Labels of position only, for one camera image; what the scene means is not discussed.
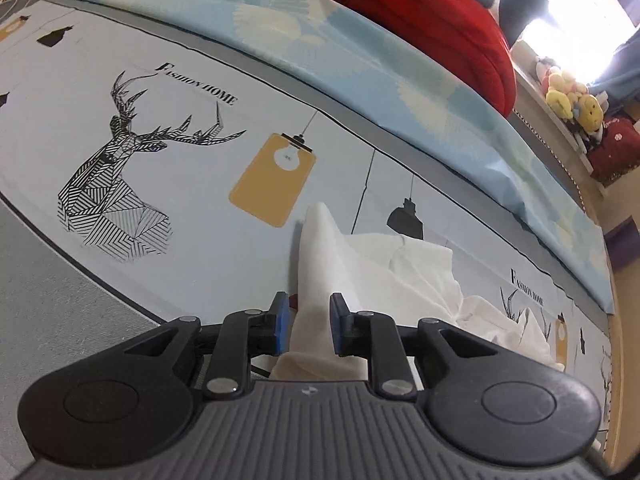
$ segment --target geometric deer head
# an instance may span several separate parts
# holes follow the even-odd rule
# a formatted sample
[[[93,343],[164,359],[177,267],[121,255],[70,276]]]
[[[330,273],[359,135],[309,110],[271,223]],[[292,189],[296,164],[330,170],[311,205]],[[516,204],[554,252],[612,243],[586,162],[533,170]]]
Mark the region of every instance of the geometric deer head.
[[[111,88],[117,115],[111,118],[111,139],[88,158],[58,194],[58,217],[68,231],[84,238],[84,243],[101,248],[126,262],[148,253],[164,253],[171,236],[169,217],[145,203],[122,179],[124,165],[138,152],[158,152],[166,140],[198,146],[212,146],[237,139],[244,131],[218,137],[223,129],[220,108],[216,104],[216,124],[207,130],[187,134],[191,116],[177,128],[158,126],[149,133],[132,131],[136,117],[135,102],[146,89],[127,98],[127,88],[139,79],[121,83],[122,72]]]

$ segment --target bright window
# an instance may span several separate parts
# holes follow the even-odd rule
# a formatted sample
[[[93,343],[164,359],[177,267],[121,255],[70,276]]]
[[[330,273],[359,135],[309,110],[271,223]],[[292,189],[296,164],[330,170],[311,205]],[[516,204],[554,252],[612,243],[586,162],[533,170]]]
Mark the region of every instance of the bright window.
[[[549,10],[562,30],[536,20],[522,39],[539,56],[553,57],[581,81],[596,79],[615,49],[635,32],[618,0],[549,0]]]

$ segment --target metal screw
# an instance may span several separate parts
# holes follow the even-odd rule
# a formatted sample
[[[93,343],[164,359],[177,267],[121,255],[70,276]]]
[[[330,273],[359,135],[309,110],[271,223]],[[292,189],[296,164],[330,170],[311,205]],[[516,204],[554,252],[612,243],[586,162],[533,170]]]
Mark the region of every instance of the metal screw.
[[[382,390],[389,395],[401,396],[410,394],[414,390],[414,386],[409,381],[391,379],[382,383]]]
[[[238,383],[228,377],[216,377],[207,383],[207,390],[214,394],[232,394],[238,389]]]

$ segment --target white fabric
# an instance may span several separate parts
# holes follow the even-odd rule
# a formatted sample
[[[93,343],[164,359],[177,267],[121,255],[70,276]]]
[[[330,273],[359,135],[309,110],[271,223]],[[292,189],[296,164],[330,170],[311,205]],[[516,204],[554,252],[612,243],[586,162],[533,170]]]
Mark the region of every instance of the white fabric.
[[[452,252],[402,235],[341,234],[322,203],[309,208],[300,239],[298,314],[289,352],[271,372],[277,380],[362,380],[366,361],[335,355],[329,297],[341,292],[352,312],[388,314],[416,326],[436,317],[542,364],[562,369],[529,309],[518,322],[479,296],[464,298],[451,270]]]

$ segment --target red cushion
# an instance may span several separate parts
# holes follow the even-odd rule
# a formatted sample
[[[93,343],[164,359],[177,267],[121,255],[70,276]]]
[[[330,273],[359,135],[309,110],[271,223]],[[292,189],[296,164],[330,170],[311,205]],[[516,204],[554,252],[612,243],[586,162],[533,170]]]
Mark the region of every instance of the red cushion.
[[[458,76],[505,117],[516,98],[509,48],[475,0],[335,0],[403,38]]]
[[[607,180],[619,171],[640,162],[640,134],[624,117],[605,120],[605,133],[599,146],[587,153],[593,178]]]

